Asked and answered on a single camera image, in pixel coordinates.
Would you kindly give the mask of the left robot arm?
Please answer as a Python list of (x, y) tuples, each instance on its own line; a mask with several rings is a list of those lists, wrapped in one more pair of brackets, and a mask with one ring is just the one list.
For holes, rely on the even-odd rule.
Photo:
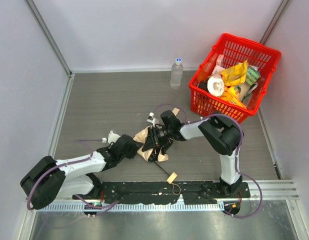
[(108, 146), (100, 147), (89, 154), (71, 159), (55, 160), (43, 157), (20, 181), (27, 196), (27, 209), (40, 210), (51, 204), (58, 196), (88, 195), (95, 186), (89, 174), (116, 167), (123, 159), (132, 159), (143, 143), (131, 136), (110, 133)]

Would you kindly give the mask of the beige folding umbrella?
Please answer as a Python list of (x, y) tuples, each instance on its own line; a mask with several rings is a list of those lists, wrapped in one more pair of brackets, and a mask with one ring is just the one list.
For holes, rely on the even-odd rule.
[(172, 194), (175, 196), (180, 195), (182, 192), (181, 188), (175, 183), (178, 174), (168, 172), (160, 163), (169, 160), (168, 149), (173, 145), (174, 141), (180, 139), (176, 134), (176, 130), (182, 125), (177, 118), (179, 111), (178, 108), (164, 111), (160, 115), (162, 122), (155, 117), (153, 111), (150, 112), (146, 120), (149, 126), (136, 133), (133, 137), (137, 143), (142, 144), (137, 154), (146, 162), (153, 163), (167, 176), (166, 182), (171, 185)]

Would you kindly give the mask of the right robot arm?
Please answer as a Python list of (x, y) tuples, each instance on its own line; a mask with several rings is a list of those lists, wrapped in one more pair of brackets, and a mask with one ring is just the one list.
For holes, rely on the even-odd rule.
[(142, 143), (139, 153), (145, 153), (148, 162), (159, 160), (174, 141), (188, 141), (205, 137), (219, 154), (221, 191), (230, 197), (239, 192), (243, 181), (239, 169), (239, 152), (244, 133), (236, 120), (228, 115), (215, 112), (200, 120), (182, 123), (175, 113), (166, 110), (160, 115), (162, 124), (153, 122), (152, 126), (135, 135), (135, 141)]

